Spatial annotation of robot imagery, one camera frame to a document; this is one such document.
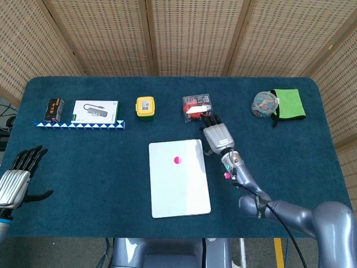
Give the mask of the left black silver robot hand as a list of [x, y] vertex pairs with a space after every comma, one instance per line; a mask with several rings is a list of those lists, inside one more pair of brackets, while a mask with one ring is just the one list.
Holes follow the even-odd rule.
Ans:
[[23, 150], [17, 154], [11, 166], [1, 177], [1, 209], [16, 210], [23, 203], [39, 202], [53, 194], [48, 190], [43, 194], [29, 195], [28, 186], [42, 157], [48, 152], [41, 145]]

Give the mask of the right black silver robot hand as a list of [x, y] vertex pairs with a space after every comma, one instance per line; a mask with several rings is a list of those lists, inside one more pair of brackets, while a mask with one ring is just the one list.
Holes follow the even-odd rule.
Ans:
[[201, 116], [205, 126], [201, 127], [201, 132], [210, 146], [210, 154], [224, 156], [234, 149], [235, 142], [226, 125], [217, 115]]

